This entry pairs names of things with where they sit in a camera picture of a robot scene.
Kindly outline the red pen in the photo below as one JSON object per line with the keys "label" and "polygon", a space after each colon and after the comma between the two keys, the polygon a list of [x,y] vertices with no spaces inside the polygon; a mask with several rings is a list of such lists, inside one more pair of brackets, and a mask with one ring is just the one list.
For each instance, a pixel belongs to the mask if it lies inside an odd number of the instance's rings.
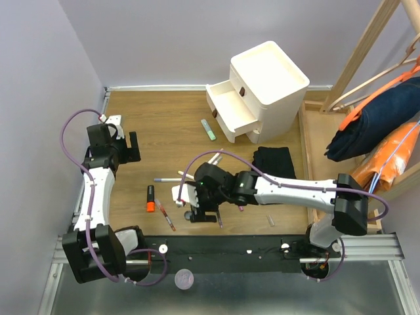
{"label": "red pen", "polygon": [[163,216],[165,217],[165,220],[168,222],[168,225],[171,227],[172,231],[176,231],[175,226],[173,225],[173,222],[169,218],[165,208],[162,206],[161,202],[156,198],[155,204],[157,205],[158,209],[162,212]]}

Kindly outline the orange white garment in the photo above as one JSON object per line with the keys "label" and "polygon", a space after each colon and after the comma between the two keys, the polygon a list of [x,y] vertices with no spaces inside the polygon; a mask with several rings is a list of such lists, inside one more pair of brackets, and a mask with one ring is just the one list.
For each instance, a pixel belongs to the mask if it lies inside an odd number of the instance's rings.
{"label": "orange white garment", "polygon": [[366,191],[390,190],[402,175],[419,136],[419,123],[405,123],[385,137],[353,170],[351,176]]}

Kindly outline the white drawer cabinet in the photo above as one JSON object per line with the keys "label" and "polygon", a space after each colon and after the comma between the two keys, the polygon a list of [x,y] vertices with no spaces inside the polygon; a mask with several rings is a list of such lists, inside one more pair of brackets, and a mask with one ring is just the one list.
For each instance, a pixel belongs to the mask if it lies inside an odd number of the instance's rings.
{"label": "white drawer cabinet", "polygon": [[247,133],[254,144],[261,144],[290,130],[309,78],[274,41],[266,41],[230,60],[229,80],[258,119],[259,128]]}

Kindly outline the wooden hanger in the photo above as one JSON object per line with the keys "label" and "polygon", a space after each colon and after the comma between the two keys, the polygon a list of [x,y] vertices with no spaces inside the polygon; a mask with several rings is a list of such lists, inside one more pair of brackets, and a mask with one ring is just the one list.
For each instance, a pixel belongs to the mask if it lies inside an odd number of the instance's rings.
{"label": "wooden hanger", "polygon": [[347,93],[343,94],[342,96],[340,96],[339,98],[337,98],[335,101],[333,101],[328,107],[326,112],[327,113],[331,113],[331,112],[337,112],[339,110],[342,110],[343,108],[346,108],[350,105],[355,104],[358,100],[362,100],[362,97],[357,98],[354,101],[351,102],[347,102],[344,105],[340,105],[339,103],[341,101],[343,101],[344,99],[348,98],[349,96],[353,95],[354,93],[358,92],[360,89],[364,89],[365,87],[367,87],[368,85],[372,84],[374,81],[378,80],[379,78],[383,77],[384,75],[389,74],[390,72],[396,70],[397,68],[401,67],[401,66],[405,66],[406,64],[411,64],[415,62],[415,58],[410,58],[410,55],[415,51],[415,46],[416,44],[419,42],[419,34],[417,34],[413,41],[409,44],[409,46],[407,47],[406,51],[405,51],[405,55],[403,57],[403,59],[401,59],[401,61],[399,61],[398,63],[394,64],[393,66],[383,70],[382,72],[378,73],[377,75],[371,77],[370,79],[366,80],[365,82],[359,84],[358,86],[356,86],[355,88],[353,88],[352,90],[349,90]]}

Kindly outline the white bottom drawer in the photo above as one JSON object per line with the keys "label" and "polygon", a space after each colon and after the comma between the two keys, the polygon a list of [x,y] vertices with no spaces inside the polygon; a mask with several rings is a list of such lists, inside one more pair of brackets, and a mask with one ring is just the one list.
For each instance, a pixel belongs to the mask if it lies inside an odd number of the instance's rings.
{"label": "white bottom drawer", "polygon": [[231,143],[235,143],[236,137],[259,127],[258,119],[249,110],[231,108],[214,110],[218,112],[215,119]]}

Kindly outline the black mounting base bar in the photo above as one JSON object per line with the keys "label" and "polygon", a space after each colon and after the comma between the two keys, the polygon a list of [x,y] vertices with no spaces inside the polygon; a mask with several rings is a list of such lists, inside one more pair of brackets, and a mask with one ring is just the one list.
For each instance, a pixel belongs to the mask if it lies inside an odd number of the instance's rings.
{"label": "black mounting base bar", "polygon": [[146,236],[145,248],[167,246],[167,273],[186,268],[195,274],[299,273],[305,259],[320,263],[340,254],[310,245],[304,235]]}

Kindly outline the orange black highlighter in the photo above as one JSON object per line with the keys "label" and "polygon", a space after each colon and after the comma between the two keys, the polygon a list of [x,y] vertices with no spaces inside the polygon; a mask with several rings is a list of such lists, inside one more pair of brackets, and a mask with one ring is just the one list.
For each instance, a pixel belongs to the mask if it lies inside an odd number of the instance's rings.
{"label": "orange black highlighter", "polygon": [[149,185],[146,192],[146,212],[152,213],[155,211],[155,192],[154,185]]}

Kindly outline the wooden clothes rack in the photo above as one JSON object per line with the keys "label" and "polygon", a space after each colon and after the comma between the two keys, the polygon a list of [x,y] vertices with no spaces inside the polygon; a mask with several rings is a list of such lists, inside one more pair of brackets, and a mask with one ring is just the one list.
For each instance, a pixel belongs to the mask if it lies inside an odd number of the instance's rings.
{"label": "wooden clothes rack", "polygon": [[419,166],[398,170],[419,142],[414,118],[419,114],[419,59],[410,44],[396,78],[376,91],[350,100],[347,85],[398,6],[383,1],[367,25],[340,78],[322,103],[303,102],[299,126],[304,177],[356,178],[367,193],[367,229],[376,231],[390,201],[419,184]]}

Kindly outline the black folded cloth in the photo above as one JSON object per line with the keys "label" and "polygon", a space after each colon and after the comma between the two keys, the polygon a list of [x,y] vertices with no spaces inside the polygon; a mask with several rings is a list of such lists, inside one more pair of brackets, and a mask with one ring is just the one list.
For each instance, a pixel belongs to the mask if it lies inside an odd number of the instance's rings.
{"label": "black folded cloth", "polygon": [[253,162],[263,173],[285,179],[296,179],[295,168],[288,147],[259,146],[253,152]]}

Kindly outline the grey round cap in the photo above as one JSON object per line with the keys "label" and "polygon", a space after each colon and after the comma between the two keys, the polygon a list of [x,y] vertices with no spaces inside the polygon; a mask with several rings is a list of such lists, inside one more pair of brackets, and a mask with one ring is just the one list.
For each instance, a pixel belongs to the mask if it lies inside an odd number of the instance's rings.
{"label": "grey round cap", "polygon": [[190,220],[191,220],[191,216],[192,216],[192,212],[191,212],[191,211],[186,211],[186,212],[184,213],[184,218],[185,218],[187,221],[190,221]]}

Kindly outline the beige tip marker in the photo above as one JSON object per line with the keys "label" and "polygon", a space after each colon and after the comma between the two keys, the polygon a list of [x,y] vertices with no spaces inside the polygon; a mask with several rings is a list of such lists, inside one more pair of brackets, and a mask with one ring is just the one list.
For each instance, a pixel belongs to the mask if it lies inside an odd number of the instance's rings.
{"label": "beige tip marker", "polygon": [[211,165],[213,165],[213,162],[219,157],[219,156],[221,156],[221,153],[220,152],[217,152],[209,161],[208,161],[208,164],[211,164]]}

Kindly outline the green grey highlighter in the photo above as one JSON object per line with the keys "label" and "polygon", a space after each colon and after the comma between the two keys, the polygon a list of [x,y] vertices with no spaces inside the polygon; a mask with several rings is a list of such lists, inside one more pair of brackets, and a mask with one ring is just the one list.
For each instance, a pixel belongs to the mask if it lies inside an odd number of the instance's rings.
{"label": "green grey highlighter", "polygon": [[212,128],[210,127],[210,125],[208,124],[206,119],[202,119],[201,120],[201,124],[207,134],[207,136],[209,137],[210,141],[215,141],[217,138],[212,130]]}

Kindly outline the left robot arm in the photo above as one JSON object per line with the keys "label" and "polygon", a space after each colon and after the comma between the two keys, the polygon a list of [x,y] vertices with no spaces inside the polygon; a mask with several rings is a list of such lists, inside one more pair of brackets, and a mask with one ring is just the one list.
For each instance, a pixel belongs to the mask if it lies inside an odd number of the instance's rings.
{"label": "left robot arm", "polygon": [[139,259],[146,249],[139,227],[113,231],[109,220],[118,167],[141,159],[137,134],[131,132],[126,137],[121,116],[113,115],[104,123],[87,127],[87,135],[80,214],[73,231],[62,238],[66,258],[80,284],[123,274],[127,256]]}

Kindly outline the yellow tip marker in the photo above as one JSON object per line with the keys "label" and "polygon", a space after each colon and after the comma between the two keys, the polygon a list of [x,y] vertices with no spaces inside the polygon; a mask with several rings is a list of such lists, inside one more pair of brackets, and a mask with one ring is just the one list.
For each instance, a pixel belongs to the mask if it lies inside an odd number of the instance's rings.
{"label": "yellow tip marker", "polygon": [[188,174],[188,173],[185,173],[185,172],[183,172],[183,171],[178,171],[177,173],[178,173],[180,176],[185,176],[185,178],[186,178],[186,179],[194,180],[194,176],[192,176],[192,175],[190,175],[190,174]]}

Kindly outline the dark blue jeans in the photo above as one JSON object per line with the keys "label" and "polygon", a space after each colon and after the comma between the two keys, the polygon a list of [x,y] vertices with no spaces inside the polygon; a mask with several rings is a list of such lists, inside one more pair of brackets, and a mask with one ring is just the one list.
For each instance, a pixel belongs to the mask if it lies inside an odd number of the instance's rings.
{"label": "dark blue jeans", "polygon": [[335,162],[370,153],[393,130],[419,112],[419,78],[390,88],[370,101],[362,115],[336,132],[325,156]]}

